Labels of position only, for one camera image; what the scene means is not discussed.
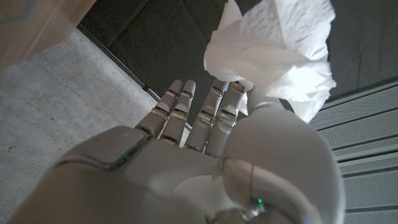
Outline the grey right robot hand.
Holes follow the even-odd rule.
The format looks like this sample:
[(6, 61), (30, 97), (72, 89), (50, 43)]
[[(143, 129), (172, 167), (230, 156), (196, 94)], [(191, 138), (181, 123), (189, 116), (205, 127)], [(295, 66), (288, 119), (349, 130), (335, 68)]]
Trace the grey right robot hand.
[(329, 144), (285, 101), (215, 81), (186, 140), (195, 92), (174, 81), (133, 128), (76, 145), (11, 223), (342, 223), (343, 181)]

